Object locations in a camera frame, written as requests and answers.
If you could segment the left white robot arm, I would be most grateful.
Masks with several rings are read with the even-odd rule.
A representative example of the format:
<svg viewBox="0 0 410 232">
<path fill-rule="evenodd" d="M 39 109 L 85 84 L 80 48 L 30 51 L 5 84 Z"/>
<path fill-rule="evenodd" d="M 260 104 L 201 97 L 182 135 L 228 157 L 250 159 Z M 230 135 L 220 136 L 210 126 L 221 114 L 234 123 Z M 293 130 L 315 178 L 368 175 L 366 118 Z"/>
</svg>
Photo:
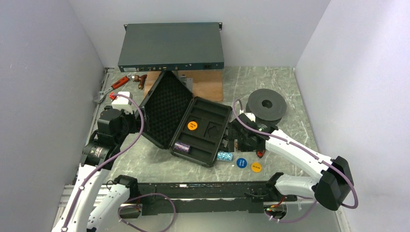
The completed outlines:
<svg viewBox="0 0 410 232">
<path fill-rule="evenodd" d="M 125 153 L 120 149 L 125 138 L 133 133 L 140 135 L 144 127 L 144 113 L 140 108 L 131 113 L 108 107 L 101 113 L 97 130 L 83 149 L 74 188 L 52 229 L 54 232 L 100 232 L 107 228 L 109 218 L 123 203 L 138 199 L 137 179 L 120 175 L 103 200 L 96 203 L 114 161 Z"/>
</svg>

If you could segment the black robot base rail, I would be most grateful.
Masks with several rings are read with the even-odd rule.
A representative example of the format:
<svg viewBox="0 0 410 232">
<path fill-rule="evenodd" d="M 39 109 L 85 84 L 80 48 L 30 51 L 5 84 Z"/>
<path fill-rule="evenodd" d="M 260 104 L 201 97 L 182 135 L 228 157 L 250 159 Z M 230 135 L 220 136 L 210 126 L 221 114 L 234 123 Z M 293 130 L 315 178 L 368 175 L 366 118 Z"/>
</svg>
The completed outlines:
<svg viewBox="0 0 410 232">
<path fill-rule="evenodd" d="M 143 216 L 166 213 L 263 213 L 271 204 L 297 201 L 283 196 L 265 181 L 137 183 L 121 180 L 130 188 L 132 204 Z"/>
</svg>

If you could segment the blue dealer button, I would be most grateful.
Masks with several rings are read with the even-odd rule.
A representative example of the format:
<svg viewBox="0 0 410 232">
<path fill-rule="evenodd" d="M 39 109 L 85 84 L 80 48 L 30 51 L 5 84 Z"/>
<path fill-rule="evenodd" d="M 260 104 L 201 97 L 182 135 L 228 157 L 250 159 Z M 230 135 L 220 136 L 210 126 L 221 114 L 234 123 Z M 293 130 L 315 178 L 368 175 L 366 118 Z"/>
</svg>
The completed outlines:
<svg viewBox="0 0 410 232">
<path fill-rule="evenodd" d="M 237 165 L 238 168 L 244 169 L 244 168 L 247 167 L 248 162 L 245 158 L 238 158 L 236 160 L 236 165 Z"/>
</svg>

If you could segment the orange big blind button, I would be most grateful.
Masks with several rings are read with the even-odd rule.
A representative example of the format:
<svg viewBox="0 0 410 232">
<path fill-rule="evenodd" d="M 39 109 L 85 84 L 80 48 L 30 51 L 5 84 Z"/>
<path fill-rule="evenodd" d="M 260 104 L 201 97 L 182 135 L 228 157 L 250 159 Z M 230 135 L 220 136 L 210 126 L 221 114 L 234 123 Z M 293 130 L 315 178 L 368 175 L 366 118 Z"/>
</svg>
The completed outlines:
<svg viewBox="0 0 410 232">
<path fill-rule="evenodd" d="M 198 123 L 196 121 L 190 121 L 187 123 L 187 128 L 190 131 L 194 131 L 198 128 Z"/>
</svg>

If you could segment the black foam-lined poker case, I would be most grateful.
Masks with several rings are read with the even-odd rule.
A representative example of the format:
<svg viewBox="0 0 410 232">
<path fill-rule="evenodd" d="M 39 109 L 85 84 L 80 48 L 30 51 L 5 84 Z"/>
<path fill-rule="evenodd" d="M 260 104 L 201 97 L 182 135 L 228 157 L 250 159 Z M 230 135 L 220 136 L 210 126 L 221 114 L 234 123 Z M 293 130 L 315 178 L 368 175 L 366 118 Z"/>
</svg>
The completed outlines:
<svg viewBox="0 0 410 232">
<path fill-rule="evenodd" d="M 141 103 L 145 115 L 142 135 L 160 149 L 168 149 L 171 154 L 205 167 L 212 167 L 228 127 L 232 107 L 194 97 L 187 107 L 177 103 Z M 196 121 L 198 128 L 190 131 L 187 123 Z M 175 142 L 191 146 L 189 153 L 173 149 Z"/>
</svg>

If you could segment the purple poker chip stack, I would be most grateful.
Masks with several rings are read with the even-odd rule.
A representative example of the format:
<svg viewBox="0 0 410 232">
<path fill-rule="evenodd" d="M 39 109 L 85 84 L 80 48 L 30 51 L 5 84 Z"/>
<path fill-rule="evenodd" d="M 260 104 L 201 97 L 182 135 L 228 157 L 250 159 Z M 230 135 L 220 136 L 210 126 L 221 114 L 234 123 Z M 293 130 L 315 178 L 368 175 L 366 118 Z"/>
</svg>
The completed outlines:
<svg viewBox="0 0 410 232">
<path fill-rule="evenodd" d="M 175 142 L 173 149 L 177 152 L 189 153 L 191 146 L 182 142 Z"/>
</svg>

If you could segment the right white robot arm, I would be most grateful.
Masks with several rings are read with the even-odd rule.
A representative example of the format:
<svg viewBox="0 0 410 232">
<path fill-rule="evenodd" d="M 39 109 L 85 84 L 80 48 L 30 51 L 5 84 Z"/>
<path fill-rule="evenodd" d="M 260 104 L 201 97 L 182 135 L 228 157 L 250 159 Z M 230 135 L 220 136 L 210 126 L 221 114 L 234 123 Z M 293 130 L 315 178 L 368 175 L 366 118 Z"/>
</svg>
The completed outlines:
<svg viewBox="0 0 410 232">
<path fill-rule="evenodd" d="M 235 114 L 234 122 L 240 129 L 260 135 L 266 150 L 284 157 L 307 173 L 307 176 L 274 174 L 266 183 L 269 199 L 277 201 L 284 195 L 295 195 L 314 199 L 332 211 L 341 206 L 349 209 L 358 207 L 358 195 L 346 159 L 341 156 L 333 159 L 315 152 L 281 129 L 273 129 L 272 132 L 259 130 L 247 113 Z"/>
</svg>

